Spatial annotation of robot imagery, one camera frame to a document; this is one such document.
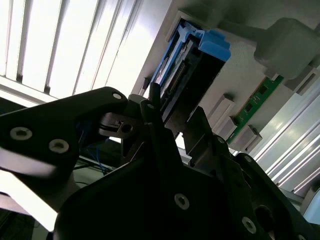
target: blue plastic latch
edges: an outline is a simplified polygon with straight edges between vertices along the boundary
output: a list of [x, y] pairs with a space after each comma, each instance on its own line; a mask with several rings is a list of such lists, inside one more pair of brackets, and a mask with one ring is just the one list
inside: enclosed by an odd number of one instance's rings
[[225, 41], [225, 36], [221, 33], [209, 30], [203, 33], [199, 44], [199, 50], [226, 62], [231, 53], [230, 43]]

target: blue cable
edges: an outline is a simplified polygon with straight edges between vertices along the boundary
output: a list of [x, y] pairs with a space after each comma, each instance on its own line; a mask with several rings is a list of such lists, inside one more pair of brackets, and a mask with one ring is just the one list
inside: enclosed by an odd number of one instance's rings
[[100, 168], [101, 168], [101, 171], [102, 171], [103, 175], [105, 175], [105, 174], [106, 174], [105, 168], [101, 165], [100, 160], [99, 160], [99, 145], [96, 146], [95, 156], [96, 156], [96, 161], [97, 161], [97, 162], [99, 163], [99, 165], [100, 165]]
[[86, 151], [91, 155], [91, 157], [93, 158], [93, 160], [95, 160], [96, 162], [99, 163], [99, 166], [100, 166], [100, 169], [101, 169], [101, 171], [102, 171], [102, 174], [105, 175], [104, 167], [101, 165], [100, 160], [98, 159], [98, 156], [95, 157], [95, 156], [93, 155], [93, 153], [92, 153], [88, 148], [86, 148]]

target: white plastic block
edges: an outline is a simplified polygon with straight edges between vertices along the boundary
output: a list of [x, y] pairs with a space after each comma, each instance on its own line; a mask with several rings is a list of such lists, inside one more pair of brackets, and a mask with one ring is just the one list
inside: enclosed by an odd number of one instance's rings
[[260, 141], [262, 140], [262, 136], [256, 132], [255, 132], [255, 139], [249, 144], [249, 146], [245, 149], [247, 153], [250, 153], [257, 145], [258, 143], [260, 143]]
[[226, 95], [222, 95], [218, 102], [214, 105], [207, 116], [210, 127], [214, 133], [223, 120], [228, 117], [234, 105], [235, 103]]
[[219, 135], [224, 140], [227, 140], [236, 128], [237, 125], [234, 123], [232, 118], [227, 116], [216, 130], [212, 132]]
[[246, 152], [247, 147], [255, 140], [256, 137], [257, 135], [255, 131], [250, 126], [246, 125], [231, 142], [229, 148], [239, 152]]
[[294, 93], [303, 95], [314, 81], [319, 78], [319, 73], [319, 70], [308, 65], [298, 77], [288, 79], [283, 84]]

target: circuit board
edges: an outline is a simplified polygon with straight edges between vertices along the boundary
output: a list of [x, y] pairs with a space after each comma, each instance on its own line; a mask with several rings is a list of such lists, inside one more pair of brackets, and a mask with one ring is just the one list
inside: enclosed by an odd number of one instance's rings
[[234, 123], [237, 125], [236, 129], [227, 139], [230, 144], [235, 137], [240, 133], [243, 127], [248, 123], [256, 111], [262, 106], [267, 98], [274, 92], [277, 86], [283, 81], [282, 76], [278, 76], [275, 80], [266, 77], [256, 91], [251, 95], [242, 109], [233, 117]]

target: silver screw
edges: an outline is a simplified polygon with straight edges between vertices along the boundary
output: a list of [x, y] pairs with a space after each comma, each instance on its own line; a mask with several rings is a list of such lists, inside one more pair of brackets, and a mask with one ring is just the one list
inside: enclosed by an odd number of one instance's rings
[[306, 238], [302, 235], [298, 235], [299, 240], [306, 240]]
[[64, 154], [69, 149], [69, 144], [63, 139], [53, 139], [49, 142], [49, 149], [56, 154]]
[[251, 221], [250, 218], [244, 216], [242, 218], [242, 224], [248, 230], [249, 233], [255, 234], [257, 232], [256, 225], [254, 224], [253, 221]]
[[252, 160], [251, 160], [251, 158], [250, 158], [249, 156], [244, 156], [244, 159], [245, 159], [247, 162], [249, 162], [249, 163], [252, 162]]
[[148, 106], [149, 108], [151, 108], [151, 109], [155, 109], [155, 107], [154, 107], [152, 104], [150, 104], [150, 103], [148, 103], [147, 106]]
[[174, 195], [175, 204], [182, 210], [187, 210], [190, 207], [190, 202], [188, 198], [182, 193], [177, 193]]
[[114, 94], [112, 94], [112, 96], [116, 99], [122, 99], [122, 96], [118, 93], [114, 93]]
[[225, 143], [225, 141], [224, 141], [220, 136], [218, 136], [218, 141], [219, 141], [220, 143], [222, 143], [222, 144]]
[[24, 141], [32, 137], [32, 131], [23, 126], [17, 126], [10, 130], [10, 137], [14, 140]]

